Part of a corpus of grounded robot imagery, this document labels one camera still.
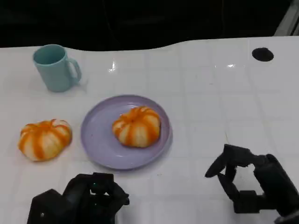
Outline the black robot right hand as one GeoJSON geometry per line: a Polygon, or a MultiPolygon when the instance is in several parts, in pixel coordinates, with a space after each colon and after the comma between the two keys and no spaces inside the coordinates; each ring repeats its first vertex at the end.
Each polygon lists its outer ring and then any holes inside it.
{"type": "Polygon", "coordinates": [[[299,192],[277,158],[271,154],[255,155],[249,149],[226,144],[223,152],[207,170],[205,177],[217,176],[236,214],[257,214],[276,210],[276,224],[299,222],[299,192]],[[263,194],[254,190],[239,191],[233,183],[237,167],[255,167],[253,173],[263,194]]]}

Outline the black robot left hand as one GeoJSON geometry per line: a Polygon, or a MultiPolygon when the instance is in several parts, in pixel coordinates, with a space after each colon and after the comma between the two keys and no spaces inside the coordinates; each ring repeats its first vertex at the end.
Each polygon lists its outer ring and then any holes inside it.
{"type": "Polygon", "coordinates": [[[108,173],[78,174],[67,184],[63,197],[74,209],[76,224],[115,224],[116,213],[129,205],[129,194],[108,173]]]}

